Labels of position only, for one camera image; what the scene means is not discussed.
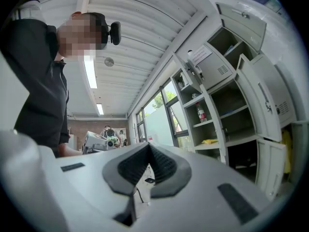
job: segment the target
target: ceiling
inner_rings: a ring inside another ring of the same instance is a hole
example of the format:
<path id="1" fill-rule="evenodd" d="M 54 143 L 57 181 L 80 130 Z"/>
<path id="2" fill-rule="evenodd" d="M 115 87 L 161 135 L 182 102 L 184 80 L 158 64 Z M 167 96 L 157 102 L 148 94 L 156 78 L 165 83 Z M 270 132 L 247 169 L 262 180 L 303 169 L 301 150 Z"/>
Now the ceiling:
<path id="1" fill-rule="evenodd" d="M 46 23 L 56 27 L 76 11 L 79 3 L 79 0 L 40 1 Z M 86 1 L 83 12 L 104 14 L 108 25 L 120 21 L 122 40 L 117 46 L 109 43 L 106 50 L 97 53 L 97 89 L 89 88 L 79 62 L 65 59 L 64 72 L 70 91 L 68 114 L 98 116 L 95 103 L 102 103 L 105 115 L 123 116 L 198 9 L 193 0 L 82 1 Z M 114 66 L 104 64 L 106 57 L 114 60 Z"/>

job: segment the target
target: glass window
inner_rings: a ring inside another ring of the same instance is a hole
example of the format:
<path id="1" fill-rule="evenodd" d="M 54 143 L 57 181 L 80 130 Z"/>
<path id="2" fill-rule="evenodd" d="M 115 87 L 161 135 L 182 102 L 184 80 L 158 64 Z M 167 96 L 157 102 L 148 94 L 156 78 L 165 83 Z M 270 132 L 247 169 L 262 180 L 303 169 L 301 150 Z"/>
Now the glass window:
<path id="1" fill-rule="evenodd" d="M 174 129 L 175 132 L 180 132 L 187 130 L 187 124 L 184 119 L 182 107 L 180 106 L 179 101 L 170 106 L 170 111 L 173 116 L 172 120 L 174 122 Z"/>
<path id="2" fill-rule="evenodd" d="M 145 137 L 144 124 L 139 125 L 139 138 L 140 140 Z"/>
<path id="3" fill-rule="evenodd" d="M 178 139 L 178 144 L 179 144 L 180 149 L 189 151 L 189 149 L 192 148 L 191 140 L 189 136 L 179 137 L 177 139 Z"/>
<path id="4" fill-rule="evenodd" d="M 173 146 L 173 138 L 161 93 L 158 93 L 145 106 L 144 113 L 148 141 Z"/>
<path id="5" fill-rule="evenodd" d="M 140 113 L 137 115 L 137 123 L 140 123 L 143 120 L 143 116 L 142 113 L 140 111 Z"/>
<path id="6" fill-rule="evenodd" d="M 167 84 L 164 87 L 164 92 L 165 92 L 165 95 L 166 95 L 166 98 L 167 98 L 166 102 L 169 102 L 170 100 L 172 100 L 173 98 L 175 98 L 177 96 L 174 85 L 171 81 L 169 82 L 169 84 Z"/>

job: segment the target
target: window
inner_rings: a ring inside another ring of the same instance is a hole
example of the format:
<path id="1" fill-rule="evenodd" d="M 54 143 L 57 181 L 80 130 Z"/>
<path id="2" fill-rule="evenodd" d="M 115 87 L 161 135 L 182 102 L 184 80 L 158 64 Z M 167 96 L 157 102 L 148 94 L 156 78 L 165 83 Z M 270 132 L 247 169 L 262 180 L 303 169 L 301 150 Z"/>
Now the window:
<path id="1" fill-rule="evenodd" d="M 175 132 L 180 132 L 187 130 L 187 124 L 184 119 L 183 111 L 180 106 L 179 101 L 173 104 L 172 106 L 169 107 L 172 119 L 173 119 L 173 124 L 174 124 L 174 131 Z"/>
<path id="2" fill-rule="evenodd" d="M 145 106 L 144 113 L 148 141 L 174 146 L 161 92 L 155 94 Z"/>
<path id="3" fill-rule="evenodd" d="M 184 150 L 191 147 L 183 109 L 170 79 L 136 116 L 140 142 L 154 142 Z"/>
<path id="4" fill-rule="evenodd" d="M 164 87 L 164 93 L 166 95 L 166 100 L 165 102 L 169 102 L 171 101 L 173 98 L 175 98 L 177 96 L 176 94 L 176 90 L 174 88 L 174 85 L 172 82 L 169 82 L 165 87 Z"/>
<path id="5" fill-rule="evenodd" d="M 189 151 L 189 148 L 191 147 L 191 140 L 189 136 L 179 137 L 177 140 L 179 148 Z"/>
<path id="6" fill-rule="evenodd" d="M 137 121 L 137 128 L 138 128 L 138 135 L 139 135 L 139 142 L 146 142 L 146 133 L 145 133 L 145 123 L 144 123 L 144 114 L 143 109 L 136 114 L 136 121 Z"/>

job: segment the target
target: black jacket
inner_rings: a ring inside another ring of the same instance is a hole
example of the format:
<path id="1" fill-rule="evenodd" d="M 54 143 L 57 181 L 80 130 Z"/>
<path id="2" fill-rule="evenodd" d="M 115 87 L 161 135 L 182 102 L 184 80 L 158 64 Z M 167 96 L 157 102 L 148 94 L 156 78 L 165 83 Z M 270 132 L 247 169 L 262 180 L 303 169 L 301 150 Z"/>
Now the black jacket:
<path id="1" fill-rule="evenodd" d="M 1 51 L 30 95 L 15 129 L 57 153 L 69 141 L 67 80 L 58 52 L 56 28 L 35 19 L 10 22 L 1 32 Z"/>

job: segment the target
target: ceiling light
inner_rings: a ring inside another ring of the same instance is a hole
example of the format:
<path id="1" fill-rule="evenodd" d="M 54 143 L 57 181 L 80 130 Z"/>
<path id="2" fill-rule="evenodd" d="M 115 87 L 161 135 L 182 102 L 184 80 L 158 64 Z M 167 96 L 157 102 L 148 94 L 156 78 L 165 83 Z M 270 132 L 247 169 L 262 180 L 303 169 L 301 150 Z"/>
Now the ceiling light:
<path id="1" fill-rule="evenodd" d="M 93 58 L 91 58 L 90 56 L 84 56 L 84 64 L 85 64 L 86 74 L 87 74 L 90 87 L 98 88 Z"/>
<path id="2" fill-rule="evenodd" d="M 102 108 L 102 104 L 97 104 L 97 108 L 98 108 L 98 112 L 100 115 L 104 115 L 103 113 L 103 108 Z"/>

